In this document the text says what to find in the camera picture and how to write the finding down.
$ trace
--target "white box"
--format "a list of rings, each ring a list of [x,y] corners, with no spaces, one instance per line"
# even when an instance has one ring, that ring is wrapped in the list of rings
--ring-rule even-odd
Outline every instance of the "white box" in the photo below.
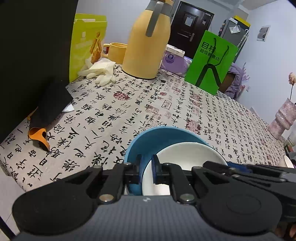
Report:
[[[178,56],[180,56],[182,58],[184,57],[185,51],[183,51],[181,49],[177,49],[177,48],[175,48],[172,45],[167,44],[167,47],[165,49],[166,49],[166,51],[168,51],[170,53],[173,53],[175,55],[178,55]]]

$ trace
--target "table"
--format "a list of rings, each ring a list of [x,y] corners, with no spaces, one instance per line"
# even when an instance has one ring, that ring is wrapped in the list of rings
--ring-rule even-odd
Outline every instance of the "table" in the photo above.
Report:
[[[100,87],[80,77],[67,86],[75,111],[47,128],[49,152],[28,139],[25,119],[0,145],[0,166],[26,191],[87,167],[123,162],[137,135],[155,126],[188,129],[234,163],[277,165],[284,140],[267,123],[218,92],[213,96],[160,69],[154,80],[135,79],[116,65],[117,82]]]

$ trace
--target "white bowl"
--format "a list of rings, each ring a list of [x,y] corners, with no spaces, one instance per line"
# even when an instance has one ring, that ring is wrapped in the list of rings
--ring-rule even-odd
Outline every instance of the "white bowl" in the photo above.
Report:
[[[197,142],[177,143],[157,153],[160,163],[178,164],[183,170],[191,170],[194,166],[201,166],[206,161],[227,165],[225,159],[213,148]],[[153,183],[151,161],[144,170],[142,178],[143,196],[170,195],[168,185]]]

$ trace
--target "kettle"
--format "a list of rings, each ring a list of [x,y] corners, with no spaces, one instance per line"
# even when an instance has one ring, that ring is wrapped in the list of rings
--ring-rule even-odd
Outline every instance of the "kettle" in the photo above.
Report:
[[[122,70],[136,78],[154,79],[170,38],[171,0],[151,0],[131,30]]]

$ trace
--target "yellow box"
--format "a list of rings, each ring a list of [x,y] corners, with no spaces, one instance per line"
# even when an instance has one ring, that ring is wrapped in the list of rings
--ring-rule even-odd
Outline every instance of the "yellow box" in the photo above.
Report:
[[[88,69],[102,54],[106,34],[106,16],[76,14],[70,50],[69,80],[77,79],[78,71]]]

